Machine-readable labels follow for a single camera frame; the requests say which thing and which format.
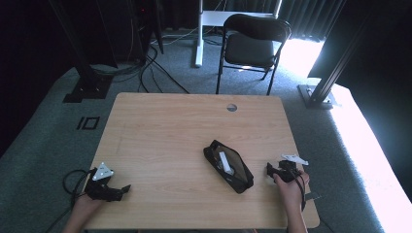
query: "wooden table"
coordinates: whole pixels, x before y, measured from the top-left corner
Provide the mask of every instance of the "wooden table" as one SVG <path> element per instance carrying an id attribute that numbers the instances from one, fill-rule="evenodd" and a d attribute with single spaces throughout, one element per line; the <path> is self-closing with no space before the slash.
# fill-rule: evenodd
<path id="1" fill-rule="evenodd" d="M 203 149 L 215 139 L 240 153 L 252 188 L 237 194 L 206 160 Z M 86 228 L 285 228 L 278 188 L 265 175 L 266 163 L 277 167 L 282 154 L 297 149 L 278 97 L 121 93 L 92 167 L 105 162 L 115 171 L 109 187 L 131 188 Z M 319 225 L 313 201 L 304 218 Z"/>

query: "chair leg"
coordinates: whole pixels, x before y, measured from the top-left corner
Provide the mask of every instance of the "chair leg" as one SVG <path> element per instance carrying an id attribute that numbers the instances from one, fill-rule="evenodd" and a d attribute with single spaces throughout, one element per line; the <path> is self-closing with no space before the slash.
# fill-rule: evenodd
<path id="1" fill-rule="evenodd" d="M 216 85 L 216 94 L 219 94 L 219 88 L 220 88 L 220 85 L 221 85 L 221 71 L 219 71 L 219 73 L 218 73 L 218 83 L 217 83 L 217 85 Z"/>
<path id="2" fill-rule="evenodd" d="M 221 87 L 222 73 L 223 73 L 223 54 L 221 53 L 221 61 L 219 62 L 219 71 L 218 71 L 218 83 L 216 84 L 216 94 L 219 94 L 219 88 Z"/>
<path id="3" fill-rule="evenodd" d="M 264 79 L 266 78 L 267 73 L 269 73 L 269 71 L 270 71 L 270 68 L 268 68 L 268 69 L 265 70 L 264 75 L 263 75 L 263 78 L 260 79 L 261 81 L 264 81 Z"/>
<path id="4" fill-rule="evenodd" d="M 270 90 L 272 89 L 273 79 L 275 78 L 275 70 L 272 71 L 272 77 L 270 78 L 269 87 L 267 88 L 266 95 L 270 95 Z"/>

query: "gray carpet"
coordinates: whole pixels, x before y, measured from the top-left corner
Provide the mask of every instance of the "gray carpet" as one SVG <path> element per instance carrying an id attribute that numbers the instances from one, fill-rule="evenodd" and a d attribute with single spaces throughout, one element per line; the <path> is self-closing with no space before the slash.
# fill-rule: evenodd
<path id="1" fill-rule="evenodd" d="M 165 47 L 165 54 L 159 54 L 156 61 L 190 93 L 213 94 L 220 47 L 205 44 L 203 66 L 194 68 L 195 45 L 190 40 L 173 43 Z M 104 66 L 96 68 L 113 70 Z M 138 74 L 115 77 L 106 99 L 84 100 L 79 104 L 62 103 L 79 78 L 75 69 L 55 83 L 0 160 L 0 232 L 45 232 L 69 207 L 69 195 L 62 187 L 63 176 L 75 169 L 88 170 L 117 94 L 143 91 L 142 86 L 139 88 Z M 221 94 L 264 95 L 269 79 L 261 82 L 259 76 L 225 70 Z M 143 82 L 149 92 L 183 93 L 154 65 L 145 71 Z M 322 196 L 315 201 L 322 222 L 309 232 L 383 232 L 330 113 L 305 108 L 296 88 L 303 83 L 307 81 L 285 69 L 281 59 L 271 94 L 282 98 L 299 154 L 310 162 L 306 171 L 311 176 L 311 190 Z M 77 129 L 82 117 L 100 117 L 96 129 Z M 52 232 L 61 231 L 66 220 L 67 216 Z"/>

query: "sunlight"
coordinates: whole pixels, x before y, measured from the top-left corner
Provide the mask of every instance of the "sunlight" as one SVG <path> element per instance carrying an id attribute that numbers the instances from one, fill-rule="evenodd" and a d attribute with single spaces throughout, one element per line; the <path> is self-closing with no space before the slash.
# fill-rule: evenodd
<path id="1" fill-rule="evenodd" d="M 338 91 L 347 91 L 346 95 L 351 95 L 348 89 L 335 86 L 333 94 L 338 94 Z M 352 165 L 360 174 L 376 216 L 386 232 L 405 231 L 404 224 L 399 223 L 410 221 L 412 216 L 408 197 L 356 103 L 346 101 L 339 104 L 342 107 L 334 106 L 330 113 Z"/>
<path id="2" fill-rule="evenodd" d="M 306 78 L 323 45 L 324 42 L 317 43 L 299 39 L 287 40 L 282 49 L 280 62 L 287 70 Z"/>

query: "handheld controller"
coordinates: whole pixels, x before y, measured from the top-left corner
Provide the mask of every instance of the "handheld controller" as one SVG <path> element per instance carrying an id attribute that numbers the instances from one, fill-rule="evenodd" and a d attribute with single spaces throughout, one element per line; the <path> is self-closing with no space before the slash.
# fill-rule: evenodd
<path id="1" fill-rule="evenodd" d="M 272 164 L 267 163 L 266 173 L 269 177 L 273 178 L 273 174 L 277 174 L 285 183 L 294 181 L 294 179 L 300 176 L 300 172 L 296 168 L 296 163 L 288 160 L 282 160 L 279 162 L 279 170 L 273 168 Z"/>

